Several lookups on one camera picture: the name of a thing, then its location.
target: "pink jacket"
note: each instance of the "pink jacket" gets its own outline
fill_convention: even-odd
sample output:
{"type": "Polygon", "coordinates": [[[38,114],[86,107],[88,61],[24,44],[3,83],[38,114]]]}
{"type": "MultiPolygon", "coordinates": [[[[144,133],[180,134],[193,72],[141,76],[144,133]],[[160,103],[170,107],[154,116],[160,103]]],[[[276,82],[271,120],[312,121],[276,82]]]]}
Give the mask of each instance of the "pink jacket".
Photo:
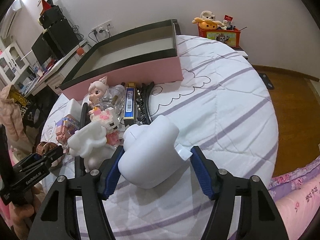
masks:
{"type": "Polygon", "coordinates": [[[0,92],[0,122],[5,126],[7,137],[13,141],[19,138],[28,140],[23,131],[22,117],[19,106],[9,98],[11,85],[4,87],[0,92]]]}

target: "cabinet handle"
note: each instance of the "cabinet handle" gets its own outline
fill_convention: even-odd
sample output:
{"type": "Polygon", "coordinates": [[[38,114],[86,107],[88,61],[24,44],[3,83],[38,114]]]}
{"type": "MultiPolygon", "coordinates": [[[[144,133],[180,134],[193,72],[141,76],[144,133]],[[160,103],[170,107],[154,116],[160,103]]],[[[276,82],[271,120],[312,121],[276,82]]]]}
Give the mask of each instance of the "cabinet handle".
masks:
{"type": "Polygon", "coordinates": [[[11,60],[12,60],[12,62],[14,63],[14,65],[17,66],[17,64],[14,62],[14,60],[13,60],[13,59],[11,59],[11,60]]]}

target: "bed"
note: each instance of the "bed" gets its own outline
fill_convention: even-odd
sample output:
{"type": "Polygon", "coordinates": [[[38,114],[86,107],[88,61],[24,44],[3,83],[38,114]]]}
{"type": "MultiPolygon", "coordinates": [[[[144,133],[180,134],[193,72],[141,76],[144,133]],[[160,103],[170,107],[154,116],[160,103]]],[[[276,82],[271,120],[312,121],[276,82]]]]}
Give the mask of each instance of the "bed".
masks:
{"type": "MultiPolygon", "coordinates": [[[[167,116],[180,129],[178,142],[198,145],[204,155],[234,176],[258,175],[268,186],[278,148],[278,128],[268,90],[252,66],[218,41],[179,35],[178,52],[184,80],[158,84],[150,96],[154,120],[167,116]]],[[[61,95],[43,129],[43,141],[55,142],[55,123],[68,99],[61,95]]],[[[67,155],[62,167],[43,180],[46,191],[59,175],[74,177],[74,161],[67,155]]],[[[115,193],[104,202],[116,239],[194,239],[207,224],[213,202],[202,193],[187,161],[153,189],[141,189],[120,177],[115,193]]],[[[229,237],[239,218],[236,197],[229,237]]],[[[77,197],[80,232],[86,231],[81,197],[77,197]]]]}

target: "yellow plush toy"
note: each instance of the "yellow plush toy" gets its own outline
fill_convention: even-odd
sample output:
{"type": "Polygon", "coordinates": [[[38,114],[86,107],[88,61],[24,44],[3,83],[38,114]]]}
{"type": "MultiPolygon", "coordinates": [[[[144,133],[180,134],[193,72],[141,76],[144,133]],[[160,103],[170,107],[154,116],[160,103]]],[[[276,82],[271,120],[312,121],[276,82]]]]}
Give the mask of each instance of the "yellow plush toy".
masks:
{"type": "Polygon", "coordinates": [[[193,24],[199,24],[199,27],[203,30],[216,30],[219,26],[224,27],[224,24],[220,21],[212,21],[209,19],[201,19],[196,17],[193,21],[193,24]]]}

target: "wooden floor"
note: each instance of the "wooden floor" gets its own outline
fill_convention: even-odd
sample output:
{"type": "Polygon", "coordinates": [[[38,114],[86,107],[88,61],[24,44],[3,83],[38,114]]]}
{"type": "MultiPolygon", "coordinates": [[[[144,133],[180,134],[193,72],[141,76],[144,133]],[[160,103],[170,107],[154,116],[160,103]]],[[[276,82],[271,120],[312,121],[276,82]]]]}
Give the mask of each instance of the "wooden floor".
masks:
{"type": "Polygon", "coordinates": [[[279,127],[279,149],[273,176],[303,167],[319,156],[320,105],[302,77],[264,72],[279,127]]]}

